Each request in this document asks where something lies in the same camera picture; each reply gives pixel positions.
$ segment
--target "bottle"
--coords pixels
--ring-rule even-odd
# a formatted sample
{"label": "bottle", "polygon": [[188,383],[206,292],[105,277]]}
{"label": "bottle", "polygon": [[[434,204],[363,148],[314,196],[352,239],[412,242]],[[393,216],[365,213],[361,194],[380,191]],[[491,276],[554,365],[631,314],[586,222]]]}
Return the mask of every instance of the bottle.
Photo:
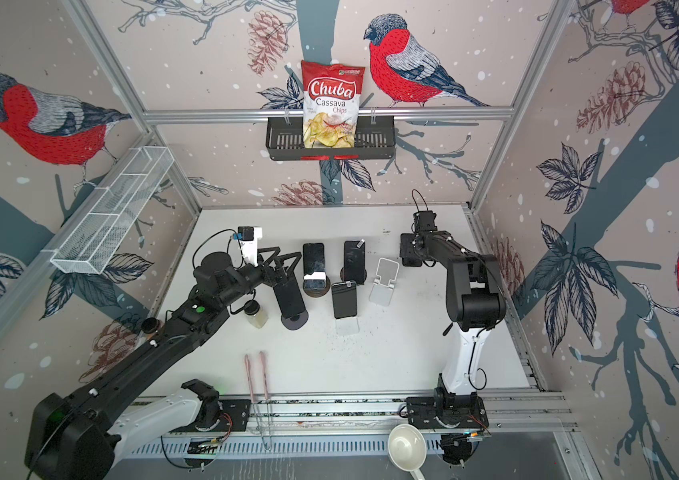
{"label": "bottle", "polygon": [[267,312],[263,309],[256,300],[249,300],[243,307],[243,312],[246,313],[246,319],[256,328],[261,329],[267,322]]}

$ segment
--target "red chip bag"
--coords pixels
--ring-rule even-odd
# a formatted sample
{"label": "red chip bag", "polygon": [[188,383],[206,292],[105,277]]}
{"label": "red chip bag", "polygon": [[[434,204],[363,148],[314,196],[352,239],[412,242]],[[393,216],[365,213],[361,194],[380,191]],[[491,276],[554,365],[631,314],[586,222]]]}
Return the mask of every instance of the red chip bag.
{"label": "red chip bag", "polygon": [[302,61],[305,148],[355,146],[355,124],[361,104],[364,67],[321,65]]}

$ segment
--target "bird's wing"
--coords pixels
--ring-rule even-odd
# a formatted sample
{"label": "bird's wing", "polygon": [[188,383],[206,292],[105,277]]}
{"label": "bird's wing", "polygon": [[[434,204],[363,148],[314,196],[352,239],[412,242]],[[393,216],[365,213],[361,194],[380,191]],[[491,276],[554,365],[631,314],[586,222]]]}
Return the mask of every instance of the bird's wing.
{"label": "bird's wing", "polygon": [[38,113],[30,120],[30,129],[35,133],[55,137],[66,137],[80,131],[84,121],[81,101],[70,95],[48,94],[27,87],[33,95]]}
{"label": "bird's wing", "polygon": [[412,34],[403,52],[390,54],[385,61],[397,74],[417,83],[422,83],[441,66],[438,57],[425,50]]}
{"label": "bird's wing", "polygon": [[131,118],[112,108],[88,104],[69,95],[48,94],[29,88],[38,106],[30,129],[53,137],[68,137],[119,120]]}

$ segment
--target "empty phone stand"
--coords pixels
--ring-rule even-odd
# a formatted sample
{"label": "empty phone stand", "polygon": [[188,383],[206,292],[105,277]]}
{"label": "empty phone stand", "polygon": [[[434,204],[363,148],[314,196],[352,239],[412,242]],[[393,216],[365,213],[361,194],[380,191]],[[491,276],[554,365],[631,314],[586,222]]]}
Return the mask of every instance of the empty phone stand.
{"label": "empty phone stand", "polygon": [[381,306],[390,305],[392,291],[395,289],[395,280],[398,278],[398,270],[401,265],[398,262],[386,258],[380,258],[377,263],[377,273],[372,286],[372,294],[369,302]]}

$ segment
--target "brand logo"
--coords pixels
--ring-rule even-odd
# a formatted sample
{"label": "brand logo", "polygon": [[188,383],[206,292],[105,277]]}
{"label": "brand logo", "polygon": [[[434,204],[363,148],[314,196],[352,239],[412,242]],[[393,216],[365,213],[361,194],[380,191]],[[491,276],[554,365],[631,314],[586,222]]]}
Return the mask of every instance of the brand logo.
{"label": "brand logo", "polygon": [[339,100],[351,100],[355,96],[355,82],[346,82],[338,78],[314,78],[307,87],[310,98],[334,97]]}

